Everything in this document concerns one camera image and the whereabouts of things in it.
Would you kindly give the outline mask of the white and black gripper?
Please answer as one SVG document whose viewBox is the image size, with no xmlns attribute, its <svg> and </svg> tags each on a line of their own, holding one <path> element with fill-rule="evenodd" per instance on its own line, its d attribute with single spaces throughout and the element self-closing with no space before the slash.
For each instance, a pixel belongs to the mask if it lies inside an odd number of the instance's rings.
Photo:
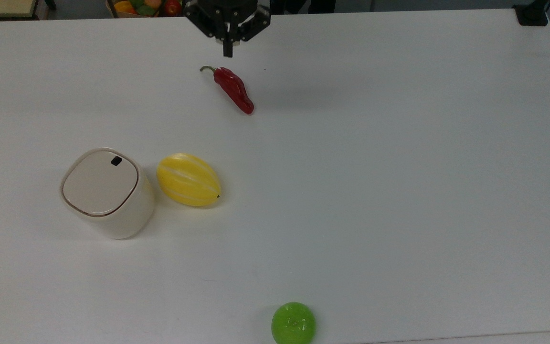
<svg viewBox="0 0 550 344">
<path fill-rule="evenodd" d="M 233 57 L 234 42 L 249 41 L 271 23 L 270 8 L 257 0 L 184 0 L 183 16 L 221 41 L 224 57 Z"/>
</svg>

